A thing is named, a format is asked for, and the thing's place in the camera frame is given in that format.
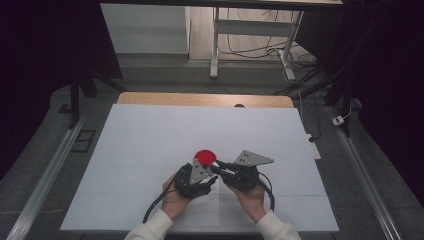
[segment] floor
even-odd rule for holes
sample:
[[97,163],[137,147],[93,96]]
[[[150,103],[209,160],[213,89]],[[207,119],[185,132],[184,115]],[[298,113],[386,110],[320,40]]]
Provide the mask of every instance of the floor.
[[[230,14],[233,17],[238,17],[237,10]],[[244,17],[244,14],[244,11],[239,11],[241,18]],[[195,34],[193,33],[192,43],[196,42],[194,39]],[[238,40],[234,40],[234,49],[266,46],[268,38],[263,40],[254,45],[246,46],[237,46]],[[224,48],[225,44],[224,36],[220,41],[220,46]],[[292,85],[284,80],[282,66],[278,59],[274,61],[270,57],[264,61],[240,62],[241,58],[231,61],[234,56],[228,56],[228,59],[224,59],[222,58],[225,56],[223,54],[220,55],[220,58],[225,61],[219,64],[219,77],[217,80],[211,80],[209,79],[209,63],[205,61],[208,59],[206,55],[208,51],[200,52],[199,50],[195,57],[193,50],[191,60],[120,54],[118,60],[124,79],[116,81],[130,91],[257,95],[273,95]],[[301,77],[307,72],[308,68],[295,69],[296,77]],[[292,93],[296,94],[300,88],[313,86],[321,78],[322,76],[316,76],[310,82],[295,88]],[[119,96],[119,93],[108,85],[98,80],[95,81],[95,84],[99,89],[95,98],[87,99],[81,94],[82,109],[91,102],[91,108],[82,127],[82,132],[91,133],[92,138],[90,138],[90,141],[84,141],[81,137],[72,145],[72,150],[68,154],[26,239],[87,240],[123,239],[125,237],[126,233],[84,234],[59,231],[67,208],[94,151],[109,110]],[[295,101],[295,106],[303,116],[305,130],[318,137],[315,143],[322,159],[317,160],[316,164],[341,231],[335,233],[300,233],[301,237],[302,239],[314,240],[387,239],[348,160],[346,150],[338,136],[338,130],[331,123],[332,115],[329,110],[337,113],[339,109],[337,106],[330,108],[323,104],[325,94],[326,89],[323,89],[302,99],[302,101]],[[66,111],[69,104],[69,87],[59,89],[52,95],[50,110],[42,125],[15,165],[0,182],[0,239],[6,239],[8,236],[66,133],[70,121],[69,111]],[[353,111],[350,116],[351,139],[354,141],[382,200],[393,217],[402,239],[424,239],[424,209],[384,153],[362,128],[357,118],[360,107],[352,105],[352,108]],[[222,237],[225,237],[225,239],[245,238],[245,236],[180,235],[169,235],[166,238],[221,239]],[[250,236],[250,238],[261,239],[260,236]]]

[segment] white sleeve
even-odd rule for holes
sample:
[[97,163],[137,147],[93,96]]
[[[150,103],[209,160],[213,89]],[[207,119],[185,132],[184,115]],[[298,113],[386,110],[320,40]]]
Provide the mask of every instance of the white sleeve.
[[256,229],[265,240],[299,240],[300,236],[290,224],[281,221],[273,211],[269,211],[256,224]]
[[140,223],[135,226],[125,240],[162,240],[173,224],[174,222],[168,215],[158,209],[145,224]]

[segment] white paper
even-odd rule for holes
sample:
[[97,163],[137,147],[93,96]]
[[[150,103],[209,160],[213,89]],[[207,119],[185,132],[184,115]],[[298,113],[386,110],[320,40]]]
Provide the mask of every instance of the white paper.
[[192,201],[184,213],[187,226],[219,226],[219,181],[211,187],[211,192]]
[[[243,150],[274,159],[258,169],[272,182],[277,215],[298,231],[337,231],[296,109],[127,104],[112,107],[61,229],[131,230],[162,184],[203,149],[224,162]],[[237,198],[220,183],[193,200],[170,232],[255,232]]]

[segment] person's arm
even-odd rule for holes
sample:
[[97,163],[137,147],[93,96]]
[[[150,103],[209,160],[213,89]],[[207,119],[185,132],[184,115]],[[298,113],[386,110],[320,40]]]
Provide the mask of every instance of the person's arm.
[[249,192],[241,192],[228,186],[237,196],[247,215],[256,223],[256,228],[265,240],[298,240],[299,234],[290,223],[281,221],[273,211],[264,209],[265,191],[259,185]]
[[[162,185],[162,189],[165,190],[174,175]],[[175,191],[174,184],[172,184],[162,200],[162,209],[157,210],[145,224],[140,223],[135,226],[125,240],[164,239],[166,232],[174,224],[173,220],[184,212],[190,201]]]

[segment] red object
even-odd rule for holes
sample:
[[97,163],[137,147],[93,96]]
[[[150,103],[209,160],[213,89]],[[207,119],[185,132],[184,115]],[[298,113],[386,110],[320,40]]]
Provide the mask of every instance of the red object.
[[210,167],[213,162],[216,160],[216,155],[209,150],[201,150],[194,155],[194,158],[199,161],[200,164]]

